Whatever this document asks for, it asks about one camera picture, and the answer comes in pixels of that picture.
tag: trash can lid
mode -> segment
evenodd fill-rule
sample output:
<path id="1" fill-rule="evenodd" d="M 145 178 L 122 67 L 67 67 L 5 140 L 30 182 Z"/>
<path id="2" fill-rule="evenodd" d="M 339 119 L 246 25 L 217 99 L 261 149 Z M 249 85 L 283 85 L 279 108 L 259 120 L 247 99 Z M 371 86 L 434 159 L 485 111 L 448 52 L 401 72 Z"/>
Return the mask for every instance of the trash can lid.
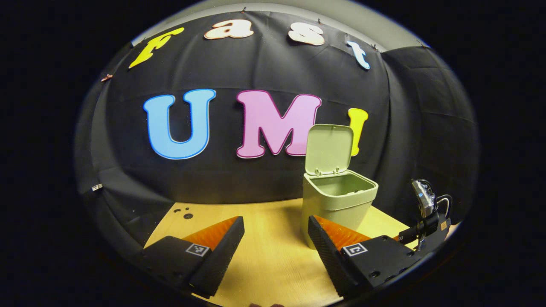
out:
<path id="1" fill-rule="evenodd" d="M 307 136 L 305 172 L 334 174 L 347 170 L 351 162 L 353 129 L 341 125 L 314 125 Z"/>

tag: wooden table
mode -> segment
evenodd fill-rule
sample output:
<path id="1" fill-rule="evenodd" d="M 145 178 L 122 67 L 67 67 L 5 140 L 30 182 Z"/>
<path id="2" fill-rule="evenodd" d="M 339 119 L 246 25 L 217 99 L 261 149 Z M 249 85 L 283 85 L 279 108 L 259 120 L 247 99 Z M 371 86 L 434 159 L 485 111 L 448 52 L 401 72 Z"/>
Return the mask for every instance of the wooden table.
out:
<path id="1" fill-rule="evenodd" d="M 242 216 L 245 235 L 216 295 L 208 301 L 225 307 L 281 304 L 325 306 L 338 302 L 334 285 L 317 253 L 300 233 L 302 199 L 234 205 L 175 203 L 145 247 L 166 235 L 183 238 L 217 222 Z M 191 219 L 184 214 L 191 213 Z M 373 206 L 358 232 L 394 237 L 408 227 Z M 414 248 L 417 241 L 407 244 Z"/>

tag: black backdrop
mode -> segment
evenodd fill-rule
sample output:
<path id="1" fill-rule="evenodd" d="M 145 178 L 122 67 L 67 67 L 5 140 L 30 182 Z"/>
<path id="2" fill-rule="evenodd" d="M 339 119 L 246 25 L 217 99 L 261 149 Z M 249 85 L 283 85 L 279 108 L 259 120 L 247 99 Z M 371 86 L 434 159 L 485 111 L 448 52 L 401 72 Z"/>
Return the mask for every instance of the black backdrop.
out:
<path id="1" fill-rule="evenodd" d="M 231 19 L 250 20 L 254 34 L 203 38 L 211 25 Z M 163 31 L 185 28 L 149 60 L 128 68 L 161 33 L 126 46 L 103 69 L 102 75 L 114 78 L 97 79 L 85 99 L 75 157 L 80 193 L 89 193 L 97 183 L 104 186 L 89 196 L 89 208 L 101 227 L 122 232 L 111 239 L 114 246 L 127 245 L 120 241 L 127 241 L 124 230 L 144 245 L 173 202 L 258 203 L 302 196 L 305 157 L 284 151 L 275 156 L 269 149 L 254 159 L 235 154 L 244 124 L 235 97 L 249 89 L 268 91 L 281 114 L 296 95 L 320 97 L 315 123 L 348 125 L 349 108 L 366 110 L 360 152 L 349 168 L 379 183 L 374 206 L 415 224 L 419 215 L 408 182 L 425 178 L 436 193 L 454 197 L 453 222 L 462 219 L 476 182 L 479 141 L 471 103 L 449 66 L 431 49 L 380 53 L 327 25 L 321 25 L 324 45 L 295 43 L 287 36 L 294 22 L 316 23 L 273 12 L 202 17 Z M 357 65 L 348 40 L 366 52 L 371 69 Z M 148 140 L 144 101 L 174 95 L 178 103 L 169 110 L 170 130 L 174 139 L 186 140 L 191 135 L 189 105 L 182 96 L 197 88 L 216 91 L 206 149 L 186 160 L 159 156 Z M 261 144 L 267 147 L 263 137 Z M 104 233 L 112 237 L 111 231 Z"/>
<path id="2" fill-rule="evenodd" d="M 479 192 L 466 223 L 434 261 L 400 281 L 398 292 L 380 296 L 381 305 L 422 302 L 422 289 L 430 302 L 446 305 L 516 305 L 521 298 L 537 302 L 542 299 L 540 284 L 535 283 L 535 269 L 525 265 L 537 242 L 534 236 L 522 236 L 530 232 L 518 221 L 539 212 L 531 212 L 537 203 L 532 197 L 540 191 L 535 179 L 544 171 L 540 164 L 522 162 L 536 157 L 543 110 L 532 103 L 539 79 L 532 77 L 536 61 L 529 59 L 538 57 L 532 56 L 536 49 L 527 48 L 533 46 L 539 10 L 502 2 L 367 4 L 418 33 L 455 70 L 477 109 L 485 150 Z M 183 304 L 177 294 L 123 261 L 82 210 L 70 133 L 84 94 L 114 50 L 181 6 L 179 1 L 130 6 L 94 1 L 10 2 L 5 8 L 11 26 L 4 33 L 13 42 L 6 48 L 5 84 L 11 100 L 5 114 L 16 127 L 5 132 L 6 144 L 11 144 L 6 151 L 9 176 L 4 178 L 11 192 L 5 195 L 9 233 L 3 245 L 8 305 Z M 514 117 L 510 110 L 515 105 L 529 107 L 517 108 Z M 518 128 L 526 124 L 525 131 Z M 511 209 L 513 201 L 508 202 L 514 198 L 501 189 L 506 174 L 511 191 L 529 192 L 518 198 L 518 214 Z"/>

